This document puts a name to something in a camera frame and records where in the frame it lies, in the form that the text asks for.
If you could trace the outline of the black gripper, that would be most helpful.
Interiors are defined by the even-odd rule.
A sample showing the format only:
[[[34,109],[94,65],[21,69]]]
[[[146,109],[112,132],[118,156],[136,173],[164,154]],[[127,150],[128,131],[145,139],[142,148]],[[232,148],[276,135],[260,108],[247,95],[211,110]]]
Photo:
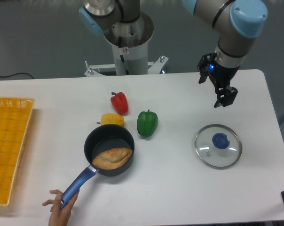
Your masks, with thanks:
[[[214,52],[203,55],[198,64],[200,78],[198,83],[204,83],[207,77],[215,86],[217,101],[214,108],[232,105],[238,90],[230,86],[231,79],[240,67],[240,58],[231,57],[223,52]]]

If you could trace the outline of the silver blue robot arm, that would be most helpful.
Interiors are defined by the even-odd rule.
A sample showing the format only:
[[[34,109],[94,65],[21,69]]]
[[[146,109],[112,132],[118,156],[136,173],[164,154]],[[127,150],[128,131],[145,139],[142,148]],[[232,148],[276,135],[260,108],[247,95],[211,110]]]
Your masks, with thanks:
[[[214,106],[229,106],[238,93],[231,79],[261,34],[268,9],[260,0],[184,0],[182,4],[220,35],[215,51],[203,55],[197,69],[199,83],[209,79],[214,85]],[[86,0],[79,16],[90,32],[103,35],[111,45],[117,75],[149,73],[148,43],[154,24],[138,0]]]

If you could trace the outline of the person's hand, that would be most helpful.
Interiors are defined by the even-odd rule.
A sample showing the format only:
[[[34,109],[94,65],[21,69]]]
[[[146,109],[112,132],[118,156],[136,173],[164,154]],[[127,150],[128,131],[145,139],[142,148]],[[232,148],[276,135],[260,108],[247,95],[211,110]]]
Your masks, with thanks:
[[[71,210],[78,198],[79,190],[71,198],[71,200],[66,204],[66,206],[62,209],[61,209],[61,205],[62,205],[63,192],[58,189],[55,189],[55,190],[50,190],[49,193],[55,194],[55,198],[48,199],[42,203],[42,206],[44,207],[48,205],[52,205],[52,207],[50,208],[51,214],[48,220],[48,225],[49,226],[66,226],[71,216]]]

